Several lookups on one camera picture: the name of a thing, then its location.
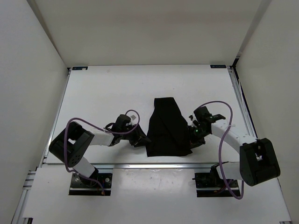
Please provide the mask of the blue corner label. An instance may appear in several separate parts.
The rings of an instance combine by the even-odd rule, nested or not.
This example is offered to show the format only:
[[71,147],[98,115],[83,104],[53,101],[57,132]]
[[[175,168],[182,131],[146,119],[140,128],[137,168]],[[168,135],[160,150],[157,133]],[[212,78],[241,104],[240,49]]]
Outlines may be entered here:
[[219,65],[219,64],[211,64],[210,65],[211,69],[226,69],[226,65]]
[[74,66],[72,70],[88,70],[88,66]]

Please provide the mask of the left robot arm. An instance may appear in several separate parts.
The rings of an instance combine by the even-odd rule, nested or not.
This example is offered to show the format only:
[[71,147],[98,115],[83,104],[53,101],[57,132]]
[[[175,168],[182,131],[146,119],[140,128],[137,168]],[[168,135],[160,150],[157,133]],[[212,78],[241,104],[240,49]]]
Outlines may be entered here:
[[121,114],[115,122],[104,128],[80,118],[72,118],[51,142],[49,152],[63,162],[69,173],[76,173],[86,186],[92,187],[100,180],[97,168],[84,157],[89,146],[113,147],[122,140],[127,140],[133,147],[144,147],[151,143],[139,125],[140,117],[137,118],[137,122],[134,122],[133,116]]

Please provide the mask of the aluminium front rail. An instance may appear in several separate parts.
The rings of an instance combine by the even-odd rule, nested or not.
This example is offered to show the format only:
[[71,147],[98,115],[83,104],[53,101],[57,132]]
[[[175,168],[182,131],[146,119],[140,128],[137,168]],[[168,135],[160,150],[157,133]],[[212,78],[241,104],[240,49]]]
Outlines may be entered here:
[[162,169],[162,168],[210,168],[212,163],[116,163],[116,164],[94,164],[97,169]]

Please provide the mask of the right blue corner label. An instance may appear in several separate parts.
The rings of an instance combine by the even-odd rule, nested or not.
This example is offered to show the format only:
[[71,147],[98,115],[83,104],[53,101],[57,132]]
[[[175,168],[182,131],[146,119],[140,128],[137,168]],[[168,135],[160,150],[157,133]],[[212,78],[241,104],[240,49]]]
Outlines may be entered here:
[[210,65],[211,69],[226,69],[226,65],[219,65],[219,64],[211,64]]

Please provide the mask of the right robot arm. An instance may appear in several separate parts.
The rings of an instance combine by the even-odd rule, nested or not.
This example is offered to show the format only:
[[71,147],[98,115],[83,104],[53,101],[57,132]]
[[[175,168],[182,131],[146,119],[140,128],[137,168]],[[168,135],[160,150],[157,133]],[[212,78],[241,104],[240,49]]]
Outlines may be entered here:
[[235,126],[220,114],[212,115],[208,109],[199,107],[190,115],[188,127],[193,146],[204,144],[208,135],[219,137],[230,145],[238,154],[238,162],[223,162],[211,167],[210,182],[214,186],[223,185],[226,180],[241,180],[249,186],[277,178],[281,171],[272,142],[256,139]]

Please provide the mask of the black skirt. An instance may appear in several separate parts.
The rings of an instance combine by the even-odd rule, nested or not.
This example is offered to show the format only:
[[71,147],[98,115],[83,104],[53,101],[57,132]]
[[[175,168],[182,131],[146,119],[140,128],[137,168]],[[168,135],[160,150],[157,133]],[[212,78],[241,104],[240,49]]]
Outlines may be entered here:
[[188,124],[173,97],[154,99],[147,137],[148,157],[192,154]]

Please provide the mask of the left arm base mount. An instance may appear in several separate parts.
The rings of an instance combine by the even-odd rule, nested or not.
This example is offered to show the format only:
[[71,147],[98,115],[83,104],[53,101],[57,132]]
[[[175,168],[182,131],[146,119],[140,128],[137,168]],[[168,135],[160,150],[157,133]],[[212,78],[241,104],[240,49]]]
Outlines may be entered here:
[[71,196],[110,196],[112,187],[112,173],[98,173],[97,181],[101,186],[94,181],[89,181],[79,177],[76,173],[71,176],[69,195]]

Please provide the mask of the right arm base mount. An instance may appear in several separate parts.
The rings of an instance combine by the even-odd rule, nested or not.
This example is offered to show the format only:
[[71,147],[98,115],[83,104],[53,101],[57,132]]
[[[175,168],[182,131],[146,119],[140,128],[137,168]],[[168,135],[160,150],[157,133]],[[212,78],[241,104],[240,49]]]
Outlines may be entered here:
[[195,181],[197,197],[232,197],[218,174],[217,166],[213,165],[209,171],[194,174],[192,180]]

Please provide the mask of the left blue corner label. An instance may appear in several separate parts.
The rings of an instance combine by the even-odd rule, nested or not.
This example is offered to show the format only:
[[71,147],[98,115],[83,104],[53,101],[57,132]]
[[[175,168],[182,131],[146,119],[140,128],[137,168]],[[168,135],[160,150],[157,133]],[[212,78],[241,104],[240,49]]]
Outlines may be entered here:
[[88,70],[88,66],[74,66],[72,70]]

